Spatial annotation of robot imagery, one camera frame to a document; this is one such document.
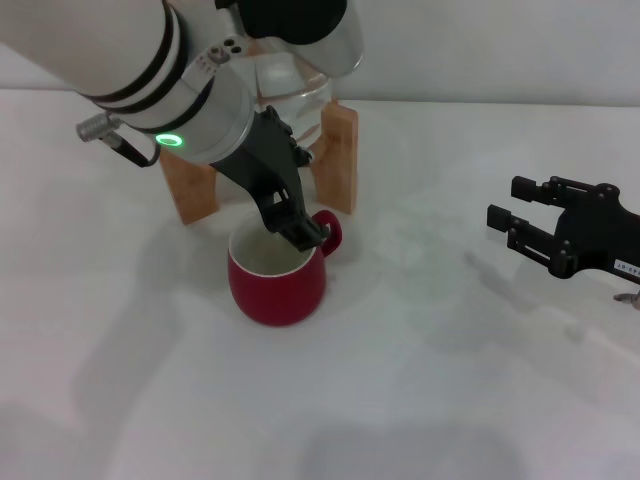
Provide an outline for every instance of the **white label sticker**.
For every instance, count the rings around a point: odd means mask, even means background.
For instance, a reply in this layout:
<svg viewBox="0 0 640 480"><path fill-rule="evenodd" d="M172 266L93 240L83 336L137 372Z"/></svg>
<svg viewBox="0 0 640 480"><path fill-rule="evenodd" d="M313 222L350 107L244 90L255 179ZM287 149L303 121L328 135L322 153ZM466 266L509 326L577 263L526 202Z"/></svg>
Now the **white label sticker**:
<svg viewBox="0 0 640 480"><path fill-rule="evenodd" d="M640 278L640 267L636 267L635 265L631 265L630 263L616 260L613 268L615 268L616 270L620 270L621 272L628 273L629 275L633 275L634 277Z"/></svg>

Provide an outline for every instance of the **black mechanical hand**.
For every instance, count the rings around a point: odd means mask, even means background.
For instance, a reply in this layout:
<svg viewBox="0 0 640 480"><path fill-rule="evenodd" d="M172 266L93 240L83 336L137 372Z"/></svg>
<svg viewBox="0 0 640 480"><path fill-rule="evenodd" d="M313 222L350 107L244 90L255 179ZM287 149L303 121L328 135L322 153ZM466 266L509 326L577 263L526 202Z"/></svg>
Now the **black mechanical hand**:
<svg viewBox="0 0 640 480"><path fill-rule="evenodd" d="M511 183L511 196L564 209L554 235L495 205L487 226L508 233L507 247L544 265L558 278L598 269L640 284L640 216L620 205L620 190L552 177L542 186L523 177Z"/></svg>
<svg viewBox="0 0 640 480"><path fill-rule="evenodd" d="M328 231L306 212L298 168L311 155L298 147L292 133L269 106L255 115L242 145L212 166L249 192L270 232L280 233L302 252L320 245Z"/></svg>

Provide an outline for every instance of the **white wall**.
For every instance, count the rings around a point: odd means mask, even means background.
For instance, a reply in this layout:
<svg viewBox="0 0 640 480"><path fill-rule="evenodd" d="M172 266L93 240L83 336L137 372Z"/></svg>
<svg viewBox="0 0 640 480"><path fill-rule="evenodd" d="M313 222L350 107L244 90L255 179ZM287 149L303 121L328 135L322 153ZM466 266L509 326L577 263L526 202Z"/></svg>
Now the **white wall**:
<svg viewBox="0 0 640 480"><path fill-rule="evenodd" d="M342 98L640 105L640 2L355 0L366 58ZM0 87L60 87L0 49Z"/></svg>

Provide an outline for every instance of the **green indicator light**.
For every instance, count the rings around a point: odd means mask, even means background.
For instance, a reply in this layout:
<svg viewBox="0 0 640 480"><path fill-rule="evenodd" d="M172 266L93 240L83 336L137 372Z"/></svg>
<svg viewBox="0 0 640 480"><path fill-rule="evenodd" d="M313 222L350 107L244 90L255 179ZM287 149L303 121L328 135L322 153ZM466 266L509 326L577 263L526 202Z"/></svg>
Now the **green indicator light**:
<svg viewBox="0 0 640 480"><path fill-rule="evenodd" d="M170 133L156 135L156 142L168 147L179 147L182 145L182 139L179 136L172 135Z"/></svg>

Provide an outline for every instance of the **black stripe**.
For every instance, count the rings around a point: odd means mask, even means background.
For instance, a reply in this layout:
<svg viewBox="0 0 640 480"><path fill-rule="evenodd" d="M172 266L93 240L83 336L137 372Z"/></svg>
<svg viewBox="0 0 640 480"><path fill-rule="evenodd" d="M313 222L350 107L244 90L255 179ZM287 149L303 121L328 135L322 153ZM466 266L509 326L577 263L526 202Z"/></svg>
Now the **black stripe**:
<svg viewBox="0 0 640 480"><path fill-rule="evenodd" d="M128 86L124 87L122 90L118 90L117 92L110 93L108 95L84 95L86 98L94 103L119 102L120 100L124 100L125 98L138 93L140 90L146 87L147 84L158 74L158 72L160 71L160 67L162 67L162 64L169 54L169 50L171 50L171 43L173 40L173 15L171 15L172 10L171 7L167 5L165 0L162 1L162 6L164 7L165 15L164 35L162 37L162 42L160 42L158 53L156 53L156 56L151 61L146 70L142 72L142 75L140 75L137 79L135 79Z"/></svg>
<svg viewBox="0 0 640 480"><path fill-rule="evenodd" d="M197 113L200 111L202 106L205 104L205 102L209 98L209 94L211 93L211 88L213 87L214 80L215 79L211 79L211 81L207 83L207 85L204 87L202 92L200 92L200 95L198 95L198 98L196 98L196 100L191 104L191 106L187 109L187 111L184 112L175 120L172 120L166 125L163 125L162 127L157 127L157 128L136 128L136 127L131 127L131 128L141 133L145 133L147 135L156 135L158 133L172 132L174 130L177 130L178 128L183 126L185 123L187 123L189 120L191 120L193 117L195 117Z"/></svg>
<svg viewBox="0 0 640 480"><path fill-rule="evenodd" d="M134 104L127 105L126 107L102 107L107 112L117 113L120 115L130 115L132 113L142 112L143 110L154 106L156 103L162 100L164 96L169 93L169 91L171 91L178 80L180 80L185 68L187 68L189 51L187 46L187 29L184 25L184 22L182 21L182 18L180 18L180 15L176 14L176 16L178 17L178 25L180 27L180 45L178 46L178 55L176 57L176 61L173 64L173 67L171 67L171 71L169 72L167 77L148 97L145 97Z"/></svg>

